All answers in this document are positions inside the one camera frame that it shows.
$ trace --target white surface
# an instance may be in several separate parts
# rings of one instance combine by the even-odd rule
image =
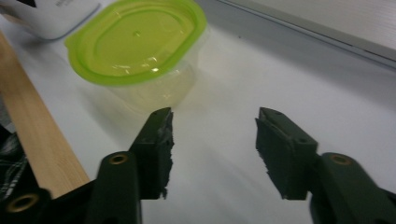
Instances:
[[[381,62],[396,61],[396,2],[388,0],[220,0],[337,40]]]
[[[173,108],[168,197],[143,201],[144,223],[311,223],[308,202],[282,201],[265,173],[255,149],[260,106],[285,113],[319,141],[320,154],[347,154],[396,192],[395,69],[221,2],[198,3],[211,33],[196,83]],[[69,67],[63,39],[43,43],[0,25],[94,179],[100,160],[127,150],[148,115],[93,91]]]

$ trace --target green lid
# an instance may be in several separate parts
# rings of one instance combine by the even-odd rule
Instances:
[[[205,14],[192,0],[120,0],[65,44],[81,77],[125,85],[169,72],[205,27]]]

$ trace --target white table surface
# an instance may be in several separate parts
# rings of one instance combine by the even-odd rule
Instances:
[[[102,7],[110,1],[103,1]],[[166,200],[143,201],[144,223],[310,223],[308,201],[283,201],[255,149],[261,106],[285,113],[318,153],[357,160],[396,192],[396,70],[214,0],[197,80],[174,111]],[[122,104],[69,66],[64,40],[41,42],[0,20],[50,113],[91,179],[127,150],[149,114]]]

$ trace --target lime green plastic lid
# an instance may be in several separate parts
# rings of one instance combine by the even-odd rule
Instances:
[[[205,28],[205,14],[192,0],[120,0],[65,45],[81,77],[128,85],[171,71]]]

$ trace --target wooden stick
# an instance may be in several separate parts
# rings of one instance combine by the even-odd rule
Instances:
[[[88,183],[84,169],[1,32],[0,93],[40,188],[57,198]]]

